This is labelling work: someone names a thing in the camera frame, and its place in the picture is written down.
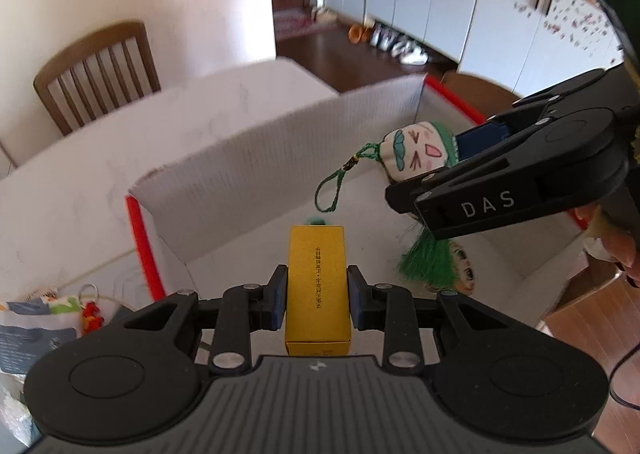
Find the person's right hand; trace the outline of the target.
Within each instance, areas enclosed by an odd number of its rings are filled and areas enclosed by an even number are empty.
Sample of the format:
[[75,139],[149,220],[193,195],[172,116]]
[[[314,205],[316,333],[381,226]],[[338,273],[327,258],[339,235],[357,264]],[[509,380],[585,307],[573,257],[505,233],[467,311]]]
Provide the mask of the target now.
[[579,221],[587,225],[585,248],[594,258],[620,264],[627,282],[639,287],[639,248],[631,232],[616,226],[597,204],[575,209]]

